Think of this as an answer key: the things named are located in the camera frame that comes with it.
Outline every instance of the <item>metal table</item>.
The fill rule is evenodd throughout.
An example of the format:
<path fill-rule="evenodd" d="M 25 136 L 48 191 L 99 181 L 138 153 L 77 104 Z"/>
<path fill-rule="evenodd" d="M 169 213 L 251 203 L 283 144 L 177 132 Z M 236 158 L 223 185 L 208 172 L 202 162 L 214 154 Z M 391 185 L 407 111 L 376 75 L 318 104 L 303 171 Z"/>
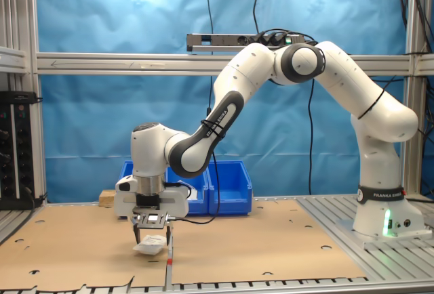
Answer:
<path fill-rule="evenodd" d="M 364 278 L 302 279 L 275 282 L 228 282 L 211 284 L 172 284 L 172 267 L 167 267 L 164 287 L 87 288 L 65 294 L 124 294 L 149 292 L 177 293 L 434 293 L 434 240 L 398 241 L 370 245 L 363 250 L 336 227 L 341 219 L 353 219 L 357 202 L 354 195 L 256 197 L 255 201 L 294 199 L 306 210 L 366 273 Z M 424 215 L 434 214 L 434 205 L 413 203 Z M 0 239 L 11 232 L 28 214 L 26 211 L 0 211 Z M 33 294 L 30 291 L 4 291 L 0 294 Z"/>

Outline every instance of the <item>control panel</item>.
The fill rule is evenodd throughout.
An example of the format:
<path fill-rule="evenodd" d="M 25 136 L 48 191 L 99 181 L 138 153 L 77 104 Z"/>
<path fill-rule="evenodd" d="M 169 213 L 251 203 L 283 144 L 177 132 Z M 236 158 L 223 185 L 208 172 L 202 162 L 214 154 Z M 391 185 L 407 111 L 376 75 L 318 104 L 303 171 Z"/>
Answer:
<path fill-rule="evenodd" d="M 35 196 L 30 92 L 0 92 L 0 210 L 32 209 Z"/>
<path fill-rule="evenodd" d="M 0 196 L 5 200 L 16 197 L 14 137 L 11 105 L 0 104 Z"/>

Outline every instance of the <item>wooden block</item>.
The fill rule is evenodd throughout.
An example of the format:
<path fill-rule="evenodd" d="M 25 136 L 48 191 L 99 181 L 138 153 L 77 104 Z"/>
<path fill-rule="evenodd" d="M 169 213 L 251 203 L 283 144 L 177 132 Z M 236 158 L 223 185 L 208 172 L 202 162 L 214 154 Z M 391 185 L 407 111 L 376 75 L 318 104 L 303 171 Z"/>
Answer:
<path fill-rule="evenodd" d="M 115 202 L 116 190 L 103 190 L 100 194 L 100 203 L 98 206 L 101 207 L 113 207 Z"/>

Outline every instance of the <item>black bracket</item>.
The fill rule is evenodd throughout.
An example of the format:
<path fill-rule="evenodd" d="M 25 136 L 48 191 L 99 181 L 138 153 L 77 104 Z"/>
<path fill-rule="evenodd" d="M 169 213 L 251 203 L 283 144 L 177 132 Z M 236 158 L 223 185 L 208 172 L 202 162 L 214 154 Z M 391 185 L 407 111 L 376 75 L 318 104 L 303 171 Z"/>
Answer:
<path fill-rule="evenodd" d="M 0 91 L 0 104 L 34 104 L 41 102 L 35 92 Z"/>

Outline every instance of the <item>metal rail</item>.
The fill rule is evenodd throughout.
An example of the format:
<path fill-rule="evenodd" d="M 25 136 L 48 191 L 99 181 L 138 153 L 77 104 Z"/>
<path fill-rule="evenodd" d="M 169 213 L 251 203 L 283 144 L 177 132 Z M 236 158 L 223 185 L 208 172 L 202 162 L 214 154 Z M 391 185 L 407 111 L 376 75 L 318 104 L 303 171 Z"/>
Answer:
<path fill-rule="evenodd" d="M 410 56 L 351 56 L 370 76 L 408 75 Z M 218 75 L 233 56 L 37 53 L 41 75 Z"/>
<path fill-rule="evenodd" d="M 0 47 L 0 72 L 24 74 L 24 52 L 6 47 Z"/>

